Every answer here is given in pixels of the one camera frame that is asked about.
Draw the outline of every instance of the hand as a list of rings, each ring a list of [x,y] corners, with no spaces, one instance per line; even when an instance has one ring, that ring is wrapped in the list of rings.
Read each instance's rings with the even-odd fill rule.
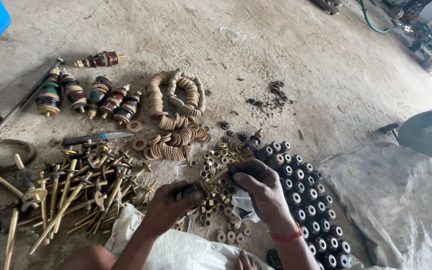
[[[191,184],[185,181],[178,181],[162,185],[156,189],[138,230],[145,230],[150,236],[158,238],[171,229],[184,212],[203,199],[203,193],[196,191],[177,202],[176,195],[190,186]]]
[[[256,264],[255,260],[248,256],[246,253],[246,250],[241,249],[241,252],[239,253],[239,258],[236,261],[236,264],[234,265],[235,270],[259,270],[258,265]]]
[[[269,231],[278,236],[293,236],[298,233],[290,209],[284,197],[279,175],[259,160],[251,159],[230,163],[239,172],[228,183],[249,193],[252,206]]]

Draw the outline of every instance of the concrete floor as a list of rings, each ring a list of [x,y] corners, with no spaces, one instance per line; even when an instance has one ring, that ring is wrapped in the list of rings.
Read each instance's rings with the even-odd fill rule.
[[[183,67],[197,74],[213,95],[198,123],[207,123],[212,141],[196,145],[194,159],[216,143],[223,131],[221,117],[235,132],[253,133],[263,128],[263,142],[289,141],[292,153],[305,161],[322,159],[369,140],[392,140],[375,130],[414,114],[432,109],[432,76],[418,64],[415,55],[394,34],[378,34],[364,21],[360,6],[350,1],[339,15],[329,16],[310,1],[131,1],[101,2],[73,0],[3,1],[12,17],[9,29],[0,37],[0,115],[6,115],[21,96],[41,77],[57,57],[89,91],[94,78],[105,74],[115,86],[131,84],[142,88],[147,78],[162,70]],[[369,13],[380,28],[390,23],[368,2]],[[219,34],[226,27],[255,38],[230,41]],[[77,69],[75,60],[103,50],[115,50],[125,58],[112,68]],[[284,109],[261,111],[246,103],[248,98],[267,100],[273,95],[267,86],[273,80],[285,82],[286,95],[294,104]],[[142,98],[138,119],[143,129],[137,137],[149,138],[158,132],[156,121],[148,118],[148,100]],[[239,115],[230,113],[236,110]],[[87,120],[73,112],[66,100],[61,113],[44,118],[32,104],[11,121],[0,138],[25,140],[36,145],[36,168],[43,161],[61,158],[55,145],[66,137],[107,131],[123,131],[111,120]],[[134,138],[112,143],[130,149]],[[195,179],[199,169],[174,166],[183,162],[153,161],[153,173],[141,184],[159,180],[160,184],[177,179]],[[21,186],[14,173],[4,177]],[[0,206],[13,195],[0,187]],[[350,240],[352,253],[365,265],[371,261],[361,232],[334,207],[338,223]],[[13,255],[14,269],[54,269],[77,249],[103,245],[105,235],[77,232],[61,233],[35,255],[27,255],[35,236],[17,233]],[[9,224],[10,211],[0,214],[2,228]],[[215,231],[225,226],[221,215],[210,228],[195,225],[195,233],[215,240]],[[263,224],[250,224],[253,236],[240,248],[265,257],[272,247]],[[0,269],[3,267],[6,238],[0,240]]]

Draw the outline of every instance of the knife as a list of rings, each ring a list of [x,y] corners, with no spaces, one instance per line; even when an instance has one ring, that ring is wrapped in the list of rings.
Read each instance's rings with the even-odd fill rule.
[[[133,133],[129,133],[129,132],[108,132],[104,134],[96,134],[96,135],[82,136],[76,138],[65,138],[63,141],[61,141],[61,145],[70,146],[70,145],[84,144],[87,143],[88,140],[92,140],[93,142],[109,141],[111,139],[124,138],[133,135],[134,135]]]

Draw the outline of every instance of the rubber ring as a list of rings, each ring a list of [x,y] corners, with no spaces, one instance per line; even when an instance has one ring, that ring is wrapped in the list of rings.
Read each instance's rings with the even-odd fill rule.
[[[142,124],[139,120],[131,120],[126,124],[126,128],[131,132],[138,132],[142,128]]]
[[[142,146],[138,147],[137,144],[142,142]],[[136,151],[143,151],[148,146],[148,142],[145,138],[137,138],[132,143],[132,148]]]

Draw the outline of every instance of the gray tarp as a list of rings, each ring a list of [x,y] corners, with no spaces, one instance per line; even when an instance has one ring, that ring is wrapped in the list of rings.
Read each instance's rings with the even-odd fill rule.
[[[365,144],[317,166],[369,239],[377,266],[432,270],[432,160],[386,142]]]

